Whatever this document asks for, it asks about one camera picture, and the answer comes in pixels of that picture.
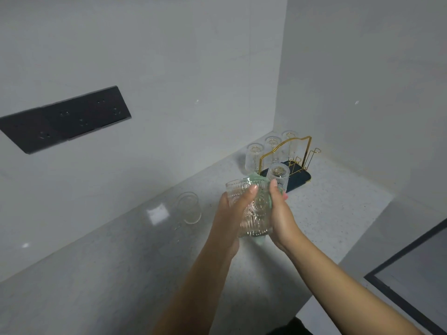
power socket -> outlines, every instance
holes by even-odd
[[[0,118],[0,129],[31,154],[131,118],[117,86]]]

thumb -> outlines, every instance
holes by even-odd
[[[245,208],[253,201],[256,197],[258,191],[258,185],[253,184],[249,186],[249,189],[243,193],[243,195],[238,199],[238,201],[234,204],[234,209],[237,214],[243,214]]]
[[[284,202],[284,198],[278,189],[278,183],[276,179],[270,181],[270,196],[272,197],[272,206],[275,207],[278,204]]]

upside-down glass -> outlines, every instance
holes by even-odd
[[[259,189],[256,198],[244,211],[244,217],[240,223],[239,237],[262,236],[268,234],[271,230],[269,181],[247,177],[228,182],[226,184],[228,202],[232,206],[253,184],[257,184]]]
[[[264,146],[259,143],[252,143],[247,147],[245,154],[245,169],[249,173],[258,172],[259,159],[264,155]]]
[[[284,133],[282,133],[283,141],[286,141],[292,137],[298,137],[298,133],[293,130],[286,130]],[[289,141],[283,147],[285,158],[287,158],[287,160],[295,160],[296,152],[298,149],[298,140]]]
[[[282,141],[281,138],[277,137],[277,136],[269,136],[268,138],[266,138],[265,143],[264,143],[264,149],[265,149],[264,154],[267,154],[267,153],[271,152],[273,149],[275,149],[281,143],[281,141]],[[269,165],[269,164],[279,162],[280,155],[281,155],[281,151],[277,150],[273,154],[267,156],[265,158],[266,164]]]
[[[192,225],[202,217],[202,210],[198,203],[198,196],[192,191],[187,191],[177,197],[176,209],[184,223]]]
[[[289,183],[290,169],[284,163],[272,164],[267,172],[267,179],[276,179],[278,182],[278,187],[282,188],[285,192],[287,191],[287,184]]]

hand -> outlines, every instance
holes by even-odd
[[[240,222],[244,216],[244,210],[256,197],[257,185],[249,187],[238,201],[230,207],[227,193],[220,197],[219,206],[214,217],[213,226],[208,236],[207,245],[211,248],[227,251],[229,256],[234,257],[239,249],[237,238]]]
[[[270,182],[270,196],[272,198],[272,227],[273,231],[270,238],[273,243],[286,252],[288,246],[303,233],[296,225],[292,211],[284,201],[285,197],[281,195],[276,180]]]

drinking glass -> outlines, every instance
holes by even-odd
[[[202,217],[198,196],[192,191],[184,192],[177,197],[176,209],[183,222],[189,225],[197,223]]]
[[[278,187],[282,188],[284,192],[287,191],[287,184],[289,183],[290,169],[284,163],[272,164],[267,172],[267,179],[276,179]]]
[[[264,146],[259,143],[252,143],[247,147],[245,154],[245,169],[249,173],[261,171],[259,169],[259,159],[264,155]]]
[[[292,137],[298,137],[298,133],[293,130],[286,130],[284,133],[282,133],[282,139],[284,141],[286,141]],[[298,150],[298,141],[299,140],[292,140],[284,145],[284,149],[283,149],[284,154],[288,160],[295,160],[296,153]]]
[[[253,184],[258,185],[258,191],[255,199],[244,210],[244,217],[240,223],[239,237],[262,236],[268,234],[271,230],[269,181],[247,177],[228,182],[226,184],[228,202],[232,206]]]
[[[269,136],[268,138],[266,138],[264,143],[264,149],[265,149],[264,154],[267,154],[271,152],[273,149],[275,149],[281,143],[281,141],[282,141],[281,138],[277,136]],[[280,155],[281,151],[277,150],[273,154],[267,156],[266,157],[267,164],[278,163]]]

